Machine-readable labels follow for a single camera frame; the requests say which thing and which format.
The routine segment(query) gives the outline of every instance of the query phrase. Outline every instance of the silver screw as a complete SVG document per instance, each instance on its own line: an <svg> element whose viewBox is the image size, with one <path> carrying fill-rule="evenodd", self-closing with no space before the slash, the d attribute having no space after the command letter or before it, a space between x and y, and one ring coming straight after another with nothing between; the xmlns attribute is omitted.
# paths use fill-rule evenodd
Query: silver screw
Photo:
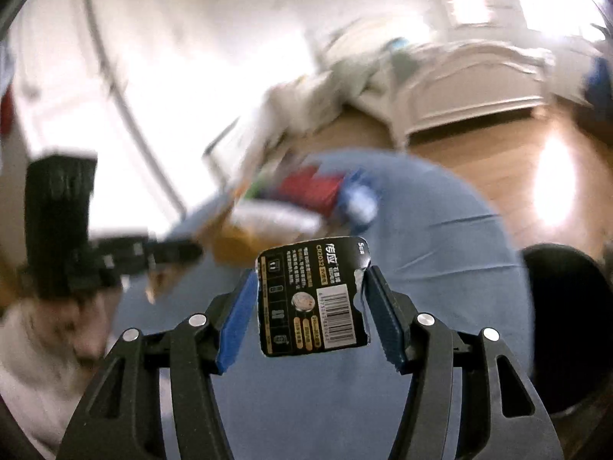
<svg viewBox="0 0 613 460"><path fill-rule="evenodd" d="M206 316L201 313L196 313L189 317L189 324L192 325L192 327L202 327L206 322Z"/></svg>
<svg viewBox="0 0 613 460"><path fill-rule="evenodd" d="M123 335L122 339L126 342L132 342L133 340L137 340L139 337L139 331L137 329L128 329Z"/></svg>
<svg viewBox="0 0 613 460"><path fill-rule="evenodd" d="M486 329L483 329L483 335L485 336L486 339L492 340L494 342L500 339L500 334L494 329L491 329L489 327Z"/></svg>
<svg viewBox="0 0 613 460"><path fill-rule="evenodd" d="M434 316L430 315L430 313L419 313L418 322L429 327L434 325Z"/></svg>

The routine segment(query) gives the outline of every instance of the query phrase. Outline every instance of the coin battery image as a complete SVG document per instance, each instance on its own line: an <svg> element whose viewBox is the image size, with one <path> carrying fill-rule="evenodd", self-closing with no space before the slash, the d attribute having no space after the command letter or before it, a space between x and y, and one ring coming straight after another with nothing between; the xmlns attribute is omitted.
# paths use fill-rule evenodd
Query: coin battery image
<svg viewBox="0 0 613 460"><path fill-rule="evenodd" d="M315 298L308 292L297 292L292 296L292 305L297 311L307 313L315 307Z"/></svg>

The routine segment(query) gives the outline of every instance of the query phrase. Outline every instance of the black battery card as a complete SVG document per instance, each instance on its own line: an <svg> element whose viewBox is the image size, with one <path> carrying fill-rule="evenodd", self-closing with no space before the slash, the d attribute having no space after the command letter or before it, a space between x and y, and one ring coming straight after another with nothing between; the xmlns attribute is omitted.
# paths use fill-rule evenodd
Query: black battery card
<svg viewBox="0 0 613 460"><path fill-rule="evenodd" d="M257 259L260 342L266 356L308 355L366 346L353 300L370 265L361 237L299 242Z"/></svg>

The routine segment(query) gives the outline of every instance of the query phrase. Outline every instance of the barcode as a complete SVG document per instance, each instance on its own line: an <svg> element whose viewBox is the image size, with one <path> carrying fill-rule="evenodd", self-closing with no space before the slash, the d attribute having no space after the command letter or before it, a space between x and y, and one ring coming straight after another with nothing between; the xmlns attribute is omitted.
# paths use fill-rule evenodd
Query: barcode
<svg viewBox="0 0 613 460"><path fill-rule="evenodd" d="M332 349L356 344L356 331L351 315L347 284L317 289L324 348Z"/></svg>

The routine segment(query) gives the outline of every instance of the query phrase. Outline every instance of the person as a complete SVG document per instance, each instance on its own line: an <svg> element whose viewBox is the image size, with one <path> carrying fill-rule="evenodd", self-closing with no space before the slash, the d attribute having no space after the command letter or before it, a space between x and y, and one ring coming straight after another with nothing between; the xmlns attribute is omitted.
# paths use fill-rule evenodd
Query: person
<svg viewBox="0 0 613 460"><path fill-rule="evenodd" d="M33 446L54 459L74 410L110 348L120 289L25 297L0 322L0 396Z"/></svg>

